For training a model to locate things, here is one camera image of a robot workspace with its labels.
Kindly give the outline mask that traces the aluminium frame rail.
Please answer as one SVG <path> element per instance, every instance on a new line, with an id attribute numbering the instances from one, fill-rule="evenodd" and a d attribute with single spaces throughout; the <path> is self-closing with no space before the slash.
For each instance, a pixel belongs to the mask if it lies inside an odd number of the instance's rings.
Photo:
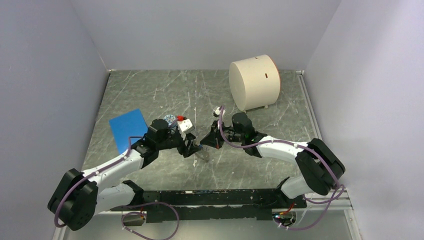
<path id="1" fill-rule="evenodd" d="M 286 198 L 277 190 L 227 189 L 227 190 L 162 190 L 144 191 L 122 184 L 96 190 L 74 190 L 69 196 L 57 198 L 55 213 L 62 220 L 72 217 L 92 217 L 113 208 L 139 208 L 142 204 L 164 202 L 172 206 L 252 206 L 259 209 L 305 208 L 306 197 Z"/>

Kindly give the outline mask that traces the metal key organizer plate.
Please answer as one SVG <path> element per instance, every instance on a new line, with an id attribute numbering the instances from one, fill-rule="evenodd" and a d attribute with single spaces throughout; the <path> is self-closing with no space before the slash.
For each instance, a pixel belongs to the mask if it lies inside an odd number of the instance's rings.
<path id="1" fill-rule="evenodd" d="M 209 151 L 206 146 L 200 145 L 200 149 L 195 153 L 195 156 L 200 160 L 208 163 L 211 160 Z"/>

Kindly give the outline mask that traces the small blue labelled jar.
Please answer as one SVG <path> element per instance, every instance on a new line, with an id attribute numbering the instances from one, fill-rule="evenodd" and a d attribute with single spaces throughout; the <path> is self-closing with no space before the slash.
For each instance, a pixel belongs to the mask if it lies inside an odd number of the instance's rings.
<path id="1" fill-rule="evenodd" d="M 177 120 L 176 116 L 173 114 L 167 114 L 163 119 L 167 122 L 169 127 L 173 126 Z"/>

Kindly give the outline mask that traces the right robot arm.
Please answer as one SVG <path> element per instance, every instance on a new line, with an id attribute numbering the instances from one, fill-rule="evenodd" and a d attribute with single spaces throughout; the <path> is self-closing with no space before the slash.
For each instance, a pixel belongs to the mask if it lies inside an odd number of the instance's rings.
<path id="1" fill-rule="evenodd" d="M 300 174 L 283 180 L 276 188 L 275 202 L 282 208 L 288 207 L 296 197 L 304 194 L 327 195 L 338 185 L 346 171 L 338 157 L 319 138 L 309 142 L 293 142 L 272 137 L 255 130 L 244 112 L 234 114 L 231 121 L 231 126 L 225 126 L 219 117 L 200 143 L 216 149 L 228 143 L 243 149 L 250 156 L 296 164 Z"/>

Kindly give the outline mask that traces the blue flat pad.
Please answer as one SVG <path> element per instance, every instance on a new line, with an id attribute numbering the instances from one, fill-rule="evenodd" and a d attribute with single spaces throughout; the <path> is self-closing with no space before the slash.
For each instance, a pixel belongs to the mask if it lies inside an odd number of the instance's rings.
<path id="1" fill-rule="evenodd" d="M 119 154 L 127 151 L 130 145 L 129 137 L 133 137 L 131 139 L 133 144 L 142 138 L 148 130 L 142 112 L 138 108 L 110 119 L 109 126 Z"/>

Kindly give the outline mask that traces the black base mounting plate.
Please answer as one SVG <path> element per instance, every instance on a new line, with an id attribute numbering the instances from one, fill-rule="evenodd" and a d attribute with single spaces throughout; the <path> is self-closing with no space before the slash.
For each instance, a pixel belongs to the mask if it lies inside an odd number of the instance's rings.
<path id="1" fill-rule="evenodd" d="M 143 198 L 113 211 L 146 212 L 148 223 L 180 220 L 244 219 L 270 221 L 278 211 L 305 209 L 302 196 L 287 198 L 273 188 L 215 190 L 146 190 Z"/>

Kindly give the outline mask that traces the cream cylindrical container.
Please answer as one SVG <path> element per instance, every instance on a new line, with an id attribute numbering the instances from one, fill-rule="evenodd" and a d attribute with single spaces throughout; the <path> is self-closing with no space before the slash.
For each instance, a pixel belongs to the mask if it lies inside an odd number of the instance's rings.
<path id="1" fill-rule="evenodd" d="M 274 104 L 281 92 L 278 68 L 266 54 L 231 62 L 228 80 L 233 100 L 242 112 Z"/>

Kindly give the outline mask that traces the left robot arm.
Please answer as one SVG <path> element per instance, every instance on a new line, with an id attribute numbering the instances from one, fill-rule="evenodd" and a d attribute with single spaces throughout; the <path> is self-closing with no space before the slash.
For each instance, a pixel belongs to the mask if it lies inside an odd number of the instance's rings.
<path id="1" fill-rule="evenodd" d="M 142 206 L 144 191 L 130 180 L 114 183 L 128 174 L 151 164 L 162 150 L 177 149 L 187 158 L 202 148 L 195 144 L 192 121 L 178 115 L 173 124 L 155 119 L 142 137 L 117 157 L 96 167 L 68 170 L 58 183 L 47 208 L 54 214 L 57 228 L 76 231 L 94 215 L 118 206 L 137 210 Z"/>

